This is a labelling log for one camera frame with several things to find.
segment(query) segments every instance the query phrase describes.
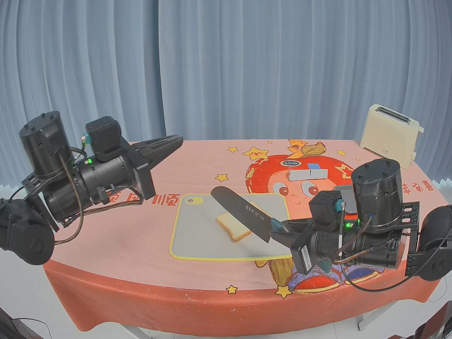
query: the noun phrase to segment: cartoon face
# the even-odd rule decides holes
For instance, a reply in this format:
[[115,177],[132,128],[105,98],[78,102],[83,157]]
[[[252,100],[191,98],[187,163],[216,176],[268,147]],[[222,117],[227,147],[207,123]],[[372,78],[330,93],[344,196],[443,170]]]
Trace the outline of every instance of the cartoon face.
[[285,196],[291,219],[310,218],[309,201],[320,191],[331,191],[336,185],[328,178],[290,181],[289,172],[287,169],[271,175],[268,192]]

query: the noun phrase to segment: toast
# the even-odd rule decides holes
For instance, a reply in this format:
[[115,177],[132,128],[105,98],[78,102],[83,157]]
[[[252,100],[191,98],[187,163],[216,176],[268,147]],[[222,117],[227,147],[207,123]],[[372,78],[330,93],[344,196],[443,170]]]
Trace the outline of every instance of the toast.
[[[250,203],[262,211],[262,209],[253,201]],[[217,223],[226,231],[234,242],[244,239],[252,232],[229,212],[223,213],[217,217]]]

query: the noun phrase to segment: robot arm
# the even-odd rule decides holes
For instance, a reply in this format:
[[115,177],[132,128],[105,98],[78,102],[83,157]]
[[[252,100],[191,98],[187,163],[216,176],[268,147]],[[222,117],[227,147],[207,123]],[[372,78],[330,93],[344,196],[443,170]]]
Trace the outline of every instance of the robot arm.
[[[58,111],[43,113],[20,131],[33,172],[22,181],[25,199],[0,201],[0,248],[13,251],[32,265],[46,263],[54,245],[76,237],[83,217],[119,206],[142,204],[155,196],[150,170],[176,151],[181,136],[167,136],[128,144],[119,123],[102,117],[86,125],[84,144],[91,144],[93,155],[70,147]],[[75,161],[72,152],[83,155]],[[130,189],[138,201],[109,204],[109,196]],[[68,227],[80,217],[74,235],[55,241],[58,223]]]

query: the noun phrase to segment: curtain fold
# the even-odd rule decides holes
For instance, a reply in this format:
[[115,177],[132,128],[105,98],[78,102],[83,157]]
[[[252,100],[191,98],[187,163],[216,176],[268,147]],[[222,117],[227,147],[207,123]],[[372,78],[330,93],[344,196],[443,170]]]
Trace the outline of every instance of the curtain fold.
[[31,171],[20,128],[59,110],[71,145],[110,115],[123,136],[165,135],[158,0],[0,0],[0,183]]
[[452,0],[159,0],[165,126],[186,139],[361,138],[378,103],[452,175]]
[[361,138],[374,103],[418,120],[416,162],[452,176],[452,0],[0,0],[0,183],[18,133],[59,110],[140,141]]

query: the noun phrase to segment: toaster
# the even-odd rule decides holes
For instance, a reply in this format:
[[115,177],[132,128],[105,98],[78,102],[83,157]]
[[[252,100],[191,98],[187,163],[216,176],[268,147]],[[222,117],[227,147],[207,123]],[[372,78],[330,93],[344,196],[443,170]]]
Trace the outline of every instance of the toaster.
[[372,105],[359,146],[396,160],[406,169],[416,157],[418,132],[424,132],[418,121],[382,105]]

